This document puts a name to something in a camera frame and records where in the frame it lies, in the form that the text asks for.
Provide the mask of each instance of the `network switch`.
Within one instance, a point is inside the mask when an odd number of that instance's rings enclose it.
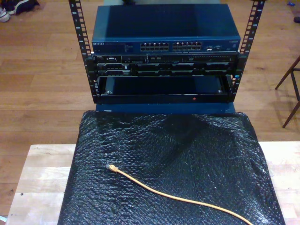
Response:
[[[240,36],[227,4],[100,6],[94,54],[234,52]]]

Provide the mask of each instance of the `wooden table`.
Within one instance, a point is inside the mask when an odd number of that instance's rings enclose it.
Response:
[[[300,225],[300,142],[260,142],[287,225]],[[7,225],[56,225],[75,144],[30,147]]]

